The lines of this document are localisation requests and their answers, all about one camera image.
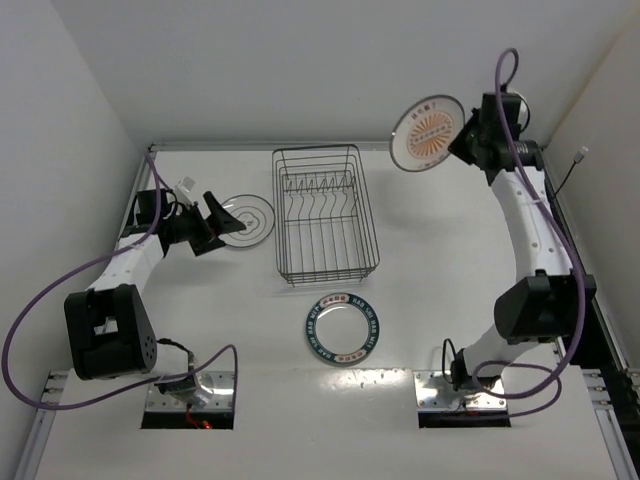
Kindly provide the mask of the white plate orange sunburst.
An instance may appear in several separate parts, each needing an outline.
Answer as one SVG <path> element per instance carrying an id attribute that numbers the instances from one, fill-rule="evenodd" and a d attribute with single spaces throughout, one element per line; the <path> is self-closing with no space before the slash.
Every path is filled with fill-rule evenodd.
<path id="1" fill-rule="evenodd" d="M 394 165 L 418 173 L 441 164 L 465 124 L 462 104 L 449 95 L 433 95 L 412 105 L 396 123 L 389 142 Z"/>

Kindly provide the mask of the white plate teal rim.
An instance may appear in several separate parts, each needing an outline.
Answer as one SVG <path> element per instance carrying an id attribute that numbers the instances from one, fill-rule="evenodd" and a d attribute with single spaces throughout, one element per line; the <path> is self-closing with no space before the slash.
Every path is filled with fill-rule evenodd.
<path id="1" fill-rule="evenodd" d="M 353 293 L 331 293 L 319 299 L 304 321 L 310 351 L 322 362 L 344 367 L 364 361 L 380 339 L 373 306 Z"/>

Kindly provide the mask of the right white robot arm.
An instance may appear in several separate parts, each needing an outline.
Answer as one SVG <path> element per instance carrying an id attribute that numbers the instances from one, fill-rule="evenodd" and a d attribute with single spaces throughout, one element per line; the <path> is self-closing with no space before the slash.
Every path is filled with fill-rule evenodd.
<path id="1" fill-rule="evenodd" d="M 542 151 L 519 138 L 521 98 L 486 93 L 448 150 L 478 167 L 498 200 L 516 262 L 515 283 L 493 307 L 493 324 L 451 363 L 454 389 L 487 384 L 524 353 L 580 332 L 596 293 L 551 213 Z"/>

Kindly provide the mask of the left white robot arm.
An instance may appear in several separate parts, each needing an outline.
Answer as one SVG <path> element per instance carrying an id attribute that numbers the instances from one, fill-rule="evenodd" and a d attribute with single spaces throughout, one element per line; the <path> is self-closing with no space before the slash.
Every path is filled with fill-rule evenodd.
<path id="1" fill-rule="evenodd" d="M 173 245 L 186 243 L 196 256 L 224 247 L 223 236 L 245 230 L 211 192 L 210 214 L 184 193 L 161 188 L 136 193 L 113 257 L 86 290 L 64 302 L 71 356 L 82 380 L 122 376 L 151 378 L 160 393 L 187 405 L 203 392 L 195 355 L 185 346 L 158 338 L 141 294 L 152 271 Z"/>

